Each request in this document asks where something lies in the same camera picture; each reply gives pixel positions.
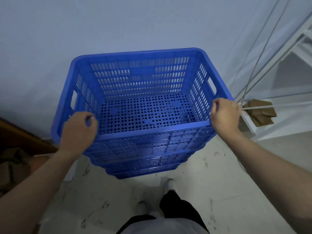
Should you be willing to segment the brown cardboard box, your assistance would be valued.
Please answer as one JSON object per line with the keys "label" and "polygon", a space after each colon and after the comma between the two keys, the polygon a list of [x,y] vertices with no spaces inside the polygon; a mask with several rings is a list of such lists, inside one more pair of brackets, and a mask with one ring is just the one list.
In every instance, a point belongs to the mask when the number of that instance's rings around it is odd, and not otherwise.
{"label": "brown cardboard box", "polygon": [[0,154],[0,198],[32,175],[53,153],[30,156],[21,148]]}

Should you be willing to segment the brown cardboard pieces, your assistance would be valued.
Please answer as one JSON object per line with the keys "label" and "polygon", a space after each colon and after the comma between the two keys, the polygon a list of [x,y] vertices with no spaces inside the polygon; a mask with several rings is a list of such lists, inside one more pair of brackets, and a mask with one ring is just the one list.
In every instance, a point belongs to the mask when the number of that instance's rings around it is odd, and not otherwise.
{"label": "brown cardboard pieces", "polygon": [[[271,102],[258,100],[258,99],[252,99],[248,101],[246,104],[244,104],[242,107],[247,108],[247,107],[259,107],[259,106],[270,106],[270,105],[272,105]],[[273,107],[261,108],[261,109],[249,109],[246,111],[256,127],[272,125],[274,124],[272,118],[277,117],[277,114]]]}

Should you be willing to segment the person's grey shirt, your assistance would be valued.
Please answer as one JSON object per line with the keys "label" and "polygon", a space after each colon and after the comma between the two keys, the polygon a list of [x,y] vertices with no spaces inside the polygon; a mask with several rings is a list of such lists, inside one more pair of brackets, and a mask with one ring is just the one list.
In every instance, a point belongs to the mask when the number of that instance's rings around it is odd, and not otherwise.
{"label": "person's grey shirt", "polygon": [[129,225],[120,234],[209,234],[201,225],[185,218],[157,218]]}

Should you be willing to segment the blue perforated plastic crate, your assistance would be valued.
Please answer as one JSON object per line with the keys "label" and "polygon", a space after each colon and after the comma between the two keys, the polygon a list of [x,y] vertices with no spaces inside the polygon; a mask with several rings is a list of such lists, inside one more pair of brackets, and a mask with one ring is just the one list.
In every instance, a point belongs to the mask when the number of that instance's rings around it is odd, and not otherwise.
{"label": "blue perforated plastic crate", "polygon": [[81,55],[71,62],[51,137],[59,143],[64,123],[88,111],[98,134],[87,156],[197,151],[216,135],[216,98],[234,100],[199,48]]}
{"label": "blue perforated plastic crate", "polygon": [[183,160],[195,151],[201,150],[206,143],[170,143],[168,147],[165,144],[152,146],[145,144],[135,148],[119,149],[116,151],[103,151],[96,154],[87,155],[92,164],[96,166],[106,166],[108,164],[119,162],[136,162],[136,161],[174,161]]}
{"label": "blue perforated plastic crate", "polygon": [[174,167],[178,166],[179,164],[186,162],[187,158],[182,160],[136,160],[136,161],[127,161],[127,162],[119,162],[119,163],[111,163],[103,165],[102,168],[106,170],[108,174],[120,174],[120,173],[127,173],[133,171],[140,171],[140,170],[170,170],[174,169]]}
{"label": "blue perforated plastic crate", "polygon": [[133,170],[125,173],[119,173],[115,174],[117,179],[125,179],[125,178],[131,178],[131,177],[138,177],[143,176],[147,174],[153,174],[153,173],[160,173],[160,172],[166,172],[170,170],[175,170],[179,165],[172,165],[172,166],[163,166],[163,167],[157,167],[157,168],[150,168],[150,169],[142,169],[142,170]]}

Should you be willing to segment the person's white shoe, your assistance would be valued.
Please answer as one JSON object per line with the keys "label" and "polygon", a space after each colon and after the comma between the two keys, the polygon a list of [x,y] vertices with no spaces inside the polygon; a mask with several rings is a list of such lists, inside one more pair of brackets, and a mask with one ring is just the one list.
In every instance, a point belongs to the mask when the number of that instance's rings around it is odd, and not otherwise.
{"label": "person's white shoe", "polygon": [[164,186],[164,193],[167,194],[169,191],[177,192],[175,180],[172,178],[168,179]]}
{"label": "person's white shoe", "polygon": [[147,201],[140,201],[136,207],[136,215],[149,215],[150,205]]}

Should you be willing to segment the person's right hand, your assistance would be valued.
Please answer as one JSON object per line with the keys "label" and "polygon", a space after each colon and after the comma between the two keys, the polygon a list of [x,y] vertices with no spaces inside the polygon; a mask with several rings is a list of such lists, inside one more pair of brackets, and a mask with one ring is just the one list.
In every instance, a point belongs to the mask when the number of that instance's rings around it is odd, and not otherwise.
{"label": "person's right hand", "polygon": [[228,141],[232,137],[241,135],[238,125],[242,109],[234,101],[225,98],[217,99],[219,99],[218,117],[210,121],[222,140]]}

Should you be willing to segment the person's right forearm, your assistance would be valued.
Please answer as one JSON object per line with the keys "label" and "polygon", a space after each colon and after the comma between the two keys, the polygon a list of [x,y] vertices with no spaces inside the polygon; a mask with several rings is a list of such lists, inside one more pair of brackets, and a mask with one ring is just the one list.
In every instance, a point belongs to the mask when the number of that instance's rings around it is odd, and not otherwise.
{"label": "person's right forearm", "polygon": [[292,229],[312,234],[312,173],[264,149],[238,129],[217,133]]}

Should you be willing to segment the brown wooden furniture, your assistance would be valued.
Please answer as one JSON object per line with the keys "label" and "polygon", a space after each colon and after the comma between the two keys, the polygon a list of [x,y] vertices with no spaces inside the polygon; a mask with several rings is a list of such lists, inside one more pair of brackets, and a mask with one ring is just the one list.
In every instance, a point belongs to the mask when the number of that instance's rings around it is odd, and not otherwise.
{"label": "brown wooden furniture", "polygon": [[0,154],[10,148],[20,148],[30,156],[58,151],[52,144],[0,117]]}

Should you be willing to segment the person's black trousers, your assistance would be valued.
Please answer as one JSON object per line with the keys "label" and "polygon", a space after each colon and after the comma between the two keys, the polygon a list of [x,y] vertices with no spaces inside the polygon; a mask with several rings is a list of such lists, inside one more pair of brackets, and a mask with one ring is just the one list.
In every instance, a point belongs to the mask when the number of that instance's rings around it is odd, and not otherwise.
{"label": "person's black trousers", "polygon": [[[185,218],[193,220],[210,234],[198,211],[191,203],[182,200],[177,193],[169,191],[167,194],[164,194],[159,203],[159,207],[164,214],[164,218]],[[135,222],[153,219],[157,218],[152,214],[133,216],[117,231],[116,234],[120,234],[125,228]]]}

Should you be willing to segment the person's left forearm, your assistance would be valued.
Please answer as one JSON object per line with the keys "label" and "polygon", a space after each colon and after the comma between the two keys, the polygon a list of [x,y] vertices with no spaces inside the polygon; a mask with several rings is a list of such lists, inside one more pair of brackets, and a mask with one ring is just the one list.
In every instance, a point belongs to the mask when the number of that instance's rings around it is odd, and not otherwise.
{"label": "person's left forearm", "polygon": [[0,198],[0,234],[32,234],[69,169],[85,149],[62,148]]}

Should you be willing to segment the white metal rack frame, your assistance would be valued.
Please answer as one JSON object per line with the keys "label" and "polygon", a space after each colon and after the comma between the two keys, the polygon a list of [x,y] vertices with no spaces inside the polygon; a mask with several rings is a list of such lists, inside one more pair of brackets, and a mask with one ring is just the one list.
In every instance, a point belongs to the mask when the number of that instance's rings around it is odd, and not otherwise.
{"label": "white metal rack frame", "polygon": [[312,131],[312,14],[236,97],[251,99],[271,102],[277,113],[261,127],[242,113],[253,141]]}

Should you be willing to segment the person's left hand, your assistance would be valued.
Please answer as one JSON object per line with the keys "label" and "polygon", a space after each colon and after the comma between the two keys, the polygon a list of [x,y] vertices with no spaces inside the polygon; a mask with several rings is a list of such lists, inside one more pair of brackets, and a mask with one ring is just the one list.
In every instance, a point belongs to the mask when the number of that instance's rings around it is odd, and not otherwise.
{"label": "person's left hand", "polygon": [[85,124],[88,115],[94,114],[86,111],[76,112],[64,123],[59,146],[60,152],[77,158],[92,145],[96,134],[93,134]]}

